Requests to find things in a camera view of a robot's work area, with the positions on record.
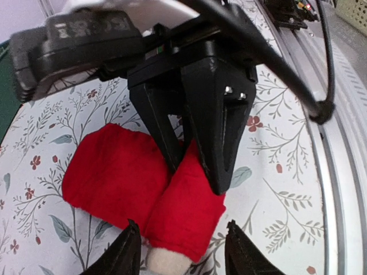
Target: folded red cloth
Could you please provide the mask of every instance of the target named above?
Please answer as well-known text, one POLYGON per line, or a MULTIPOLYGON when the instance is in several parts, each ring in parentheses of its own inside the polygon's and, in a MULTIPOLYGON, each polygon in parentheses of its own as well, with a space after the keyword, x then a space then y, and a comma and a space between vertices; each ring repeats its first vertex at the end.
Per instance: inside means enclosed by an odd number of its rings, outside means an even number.
POLYGON ((224 195, 212 193, 195 142, 171 179, 151 136, 115 124, 80 143, 64 176, 63 197, 121 229, 132 219, 153 247, 194 262, 225 211, 224 195))
POLYGON ((151 136, 107 124, 78 146, 64 176, 63 197, 121 229, 132 219, 144 232, 170 179, 151 136))
POLYGON ((145 236, 155 248, 165 248, 198 262, 225 211, 225 195, 210 189, 195 142, 151 213, 145 236))

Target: cable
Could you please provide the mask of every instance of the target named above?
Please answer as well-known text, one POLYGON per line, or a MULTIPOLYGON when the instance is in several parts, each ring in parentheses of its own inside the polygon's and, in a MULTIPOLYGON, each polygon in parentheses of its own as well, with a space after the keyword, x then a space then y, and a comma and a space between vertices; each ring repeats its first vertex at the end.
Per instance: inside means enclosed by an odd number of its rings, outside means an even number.
POLYGON ((329 25, 327 23, 325 9, 321 0, 316 0, 317 9, 319 10, 323 39, 325 42, 326 62, 327 62, 327 101, 334 102, 335 99, 335 68, 333 59, 333 48, 331 47, 331 38, 329 25))
POLYGON ((246 28, 243 22, 216 1, 180 0, 180 2, 216 24, 224 33, 247 47, 252 58, 267 65, 298 97, 308 110, 311 120, 323 124, 331 118, 334 104, 331 101, 316 102, 306 84, 267 44, 264 37, 258 35, 258 32, 253 31, 252 28, 246 28))

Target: floral pattern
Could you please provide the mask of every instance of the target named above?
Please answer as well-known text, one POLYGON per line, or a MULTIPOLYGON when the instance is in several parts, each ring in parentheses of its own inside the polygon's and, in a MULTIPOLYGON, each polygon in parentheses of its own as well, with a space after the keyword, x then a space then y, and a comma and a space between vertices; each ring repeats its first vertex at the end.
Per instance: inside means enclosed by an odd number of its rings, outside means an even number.
MULTIPOLYGON (((279 53, 254 2, 233 2, 279 53)), ((227 210, 206 255, 188 271, 191 275, 225 274, 226 226, 232 219, 285 274, 324 270, 322 197, 305 115, 266 66, 257 70, 257 97, 225 200, 227 210)), ((182 119, 170 120, 182 137, 182 119)), ((118 236, 119 229, 70 206, 61 192, 77 146, 107 123, 147 132, 129 101, 125 80, 91 81, 19 110, 0 146, 2 274, 80 274, 118 236)), ((150 274, 148 246, 144 241, 142 274, 150 274)))

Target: white fabric tip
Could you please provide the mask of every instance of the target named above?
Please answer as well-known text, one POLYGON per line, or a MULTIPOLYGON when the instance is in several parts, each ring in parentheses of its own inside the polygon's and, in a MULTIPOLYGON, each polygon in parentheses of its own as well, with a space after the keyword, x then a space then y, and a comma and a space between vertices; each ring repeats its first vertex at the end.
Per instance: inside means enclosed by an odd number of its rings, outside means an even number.
POLYGON ((147 267, 159 275, 184 275, 191 264, 185 255, 164 248, 151 248, 148 252, 147 267))

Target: white plastic part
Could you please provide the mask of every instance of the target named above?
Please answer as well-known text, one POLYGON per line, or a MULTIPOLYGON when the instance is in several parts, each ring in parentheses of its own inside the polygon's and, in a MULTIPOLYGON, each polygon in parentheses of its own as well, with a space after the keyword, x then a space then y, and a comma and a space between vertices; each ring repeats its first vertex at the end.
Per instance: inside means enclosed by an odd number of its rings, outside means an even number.
POLYGON ((157 23, 174 28, 199 16, 196 11, 175 0, 68 0, 63 13, 83 8, 123 10, 142 33, 157 23))

